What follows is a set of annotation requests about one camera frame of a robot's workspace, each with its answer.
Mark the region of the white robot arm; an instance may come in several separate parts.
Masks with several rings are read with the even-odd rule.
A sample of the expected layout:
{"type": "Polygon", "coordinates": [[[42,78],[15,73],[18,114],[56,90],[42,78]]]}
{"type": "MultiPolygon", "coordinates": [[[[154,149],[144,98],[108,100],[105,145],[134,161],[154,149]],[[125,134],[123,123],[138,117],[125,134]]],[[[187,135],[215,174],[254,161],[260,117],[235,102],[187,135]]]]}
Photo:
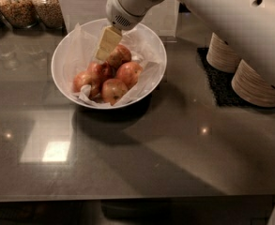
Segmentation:
{"type": "MultiPolygon", "coordinates": [[[[107,0],[106,16],[114,27],[128,31],[150,8],[163,0],[107,0]]],[[[275,0],[177,0],[226,41],[275,90],[275,0]]],[[[213,199],[182,217],[188,225],[275,225],[275,205],[267,222],[250,216],[262,206],[244,198],[213,199]]]]}

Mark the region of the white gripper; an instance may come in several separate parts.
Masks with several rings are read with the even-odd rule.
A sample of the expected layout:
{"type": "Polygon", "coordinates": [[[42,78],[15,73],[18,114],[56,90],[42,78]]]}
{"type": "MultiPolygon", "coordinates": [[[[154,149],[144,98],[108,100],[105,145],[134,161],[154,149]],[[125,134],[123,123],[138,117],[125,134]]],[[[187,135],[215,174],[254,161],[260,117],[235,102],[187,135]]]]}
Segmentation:
{"type": "Polygon", "coordinates": [[[146,13],[164,0],[107,0],[106,14],[110,26],[103,28],[95,57],[105,61],[122,39],[122,31],[133,29],[146,13]]]}

